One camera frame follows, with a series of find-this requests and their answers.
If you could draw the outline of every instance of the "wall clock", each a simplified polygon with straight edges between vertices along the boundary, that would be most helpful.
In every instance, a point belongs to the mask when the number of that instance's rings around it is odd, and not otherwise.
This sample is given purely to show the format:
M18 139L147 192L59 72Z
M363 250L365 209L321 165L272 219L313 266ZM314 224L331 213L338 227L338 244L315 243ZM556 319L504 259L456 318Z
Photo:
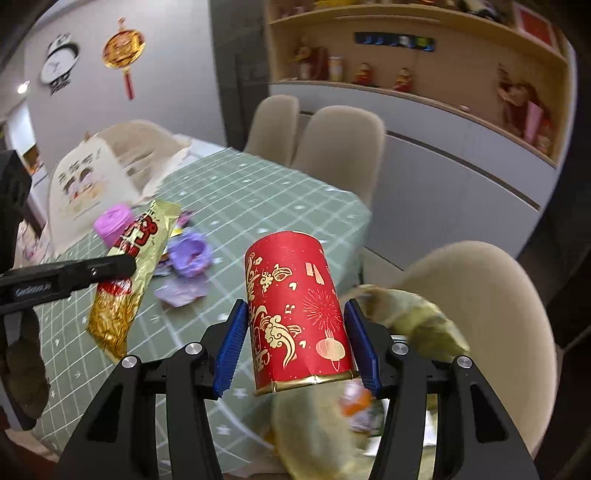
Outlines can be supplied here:
M50 94L70 84L70 71L78 61L80 47L70 34L57 37L47 49L47 59L41 69L41 82L49 85Z

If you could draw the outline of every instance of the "white wall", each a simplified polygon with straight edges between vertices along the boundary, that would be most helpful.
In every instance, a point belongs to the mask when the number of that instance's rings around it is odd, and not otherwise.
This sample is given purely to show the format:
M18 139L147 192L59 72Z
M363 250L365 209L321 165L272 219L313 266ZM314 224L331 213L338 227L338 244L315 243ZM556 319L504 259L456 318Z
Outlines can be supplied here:
M23 156L33 145L35 145L35 134L31 126L31 118L27 103L18 105L9 115L4 125L7 134L7 146L16 150Z
M102 49L118 19L140 30L143 55L131 68L135 100L127 99L123 75L102 62ZM50 96L39 80L49 44L70 33L80 58L71 84ZM146 119L173 133L225 145L213 62L207 0L96 0L67 11L26 39L28 106L41 155L52 170L86 131L98 132L131 119Z

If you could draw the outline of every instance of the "chair backrest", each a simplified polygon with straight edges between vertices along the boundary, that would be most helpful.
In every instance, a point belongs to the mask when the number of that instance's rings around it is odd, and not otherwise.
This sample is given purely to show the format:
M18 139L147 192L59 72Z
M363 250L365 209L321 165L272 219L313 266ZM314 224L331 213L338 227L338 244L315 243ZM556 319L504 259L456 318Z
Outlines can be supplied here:
M423 296L455 322L534 452L554 408L556 346L544 306L521 266L493 245L459 242L416 262L395 288Z
M308 122L291 167L353 192L371 207L385 135L384 122L374 113L327 106Z
M158 186L184 158L187 145L163 127L147 120L132 120L98 132L123 167L142 199Z
M300 101L290 95L265 98L256 108L244 151L288 167L296 144Z

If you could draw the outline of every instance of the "checkered tablecloth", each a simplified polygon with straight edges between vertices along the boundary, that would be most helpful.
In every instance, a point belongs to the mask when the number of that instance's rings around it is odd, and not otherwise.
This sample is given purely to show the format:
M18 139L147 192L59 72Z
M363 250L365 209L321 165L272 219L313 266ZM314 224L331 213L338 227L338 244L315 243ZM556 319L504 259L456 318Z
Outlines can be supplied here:
M158 198L195 211L192 225L207 235L215 260L208 273L210 293L185 307L175 309L157 300L154 290L165 279L152 279L128 336L129 352L143 361L170 356L186 343L199 340L209 325L227 318L235 300L245 297L244 253L271 232L294 230L315 236L323 244L338 293L344 293L355 280L371 217L350 192L230 148L168 176ZM57 260L105 254L102 241L92 233ZM85 332L94 292L91 287L37 308L51 393L34 434L58 453L114 368ZM255 398L253 390L247 335L230 390L223 399L207 405L225 472L244 466L271 447L261 438L261 426L268 424L269 396ZM164 396L157 398L156 419L158 464L166 477L170 461Z

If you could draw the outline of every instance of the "white cabinet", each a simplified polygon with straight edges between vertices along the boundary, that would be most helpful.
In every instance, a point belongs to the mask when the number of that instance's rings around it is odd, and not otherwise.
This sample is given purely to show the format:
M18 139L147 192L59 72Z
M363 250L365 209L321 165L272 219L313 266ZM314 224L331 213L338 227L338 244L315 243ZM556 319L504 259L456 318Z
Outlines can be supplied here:
M479 173L469 173L445 243L480 240L517 257L538 223L538 211Z
M365 245L403 270L444 245L469 177L438 153L387 137Z
M516 256L538 212L427 148L387 137L366 246L403 270L435 248L481 240Z
M516 257L541 210L511 190L543 208L558 179L558 170L503 135L410 99L306 83L271 85L271 93L298 97L309 113L350 105L384 120L389 135L366 246L402 269L461 240ZM298 135L308 120L300 115Z

